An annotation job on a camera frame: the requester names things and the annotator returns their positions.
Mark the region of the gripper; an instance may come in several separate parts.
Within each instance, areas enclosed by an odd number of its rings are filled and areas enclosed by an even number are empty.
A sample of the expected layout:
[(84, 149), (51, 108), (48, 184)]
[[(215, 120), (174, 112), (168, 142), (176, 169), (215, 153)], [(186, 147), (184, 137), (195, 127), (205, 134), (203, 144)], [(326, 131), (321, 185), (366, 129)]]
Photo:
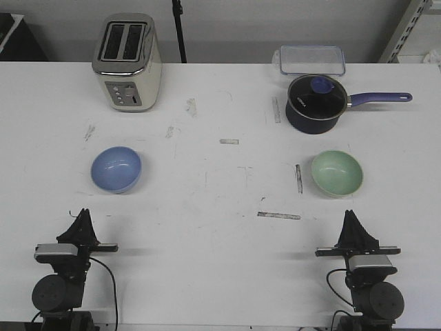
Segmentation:
[(87, 245), (56, 244), (54, 271), (66, 279), (85, 279), (90, 269), (90, 255), (97, 252), (117, 252), (117, 243), (100, 243), (97, 239), (90, 211), (83, 208), (73, 224), (57, 237), (58, 242), (80, 242), (84, 224)]
[(337, 244), (333, 248), (317, 248), (317, 257), (343, 257), (345, 260), (345, 283), (348, 288), (363, 288), (383, 282), (388, 276), (379, 274), (353, 274), (349, 271), (348, 260), (354, 255), (364, 254), (400, 254), (397, 246), (380, 246), (379, 240), (371, 236), (352, 210), (345, 211), (345, 217)]

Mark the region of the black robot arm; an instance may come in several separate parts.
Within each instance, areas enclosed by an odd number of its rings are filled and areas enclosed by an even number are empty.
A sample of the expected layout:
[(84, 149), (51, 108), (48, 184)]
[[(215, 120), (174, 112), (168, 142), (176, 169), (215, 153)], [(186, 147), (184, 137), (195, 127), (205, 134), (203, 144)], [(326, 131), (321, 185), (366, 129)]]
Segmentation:
[(87, 208), (57, 237), (56, 243), (39, 243), (34, 249), (38, 263), (52, 266), (53, 273), (40, 279), (32, 291), (32, 303), (43, 321), (42, 330), (99, 330), (89, 311), (82, 306), (91, 257), (97, 252), (117, 252), (116, 243), (101, 243), (95, 234)]
[(317, 248), (317, 257), (342, 257), (345, 267), (345, 285), (351, 300), (343, 301), (353, 308), (334, 312), (331, 330), (391, 330), (396, 319), (404, 312), (401, 291), (385, 279), (398, 269), (389, 260), (400, 254), (397, 246), (381, 246), (371, 236), (352, 210), (345, 212), (337, 244), (330, 248)]

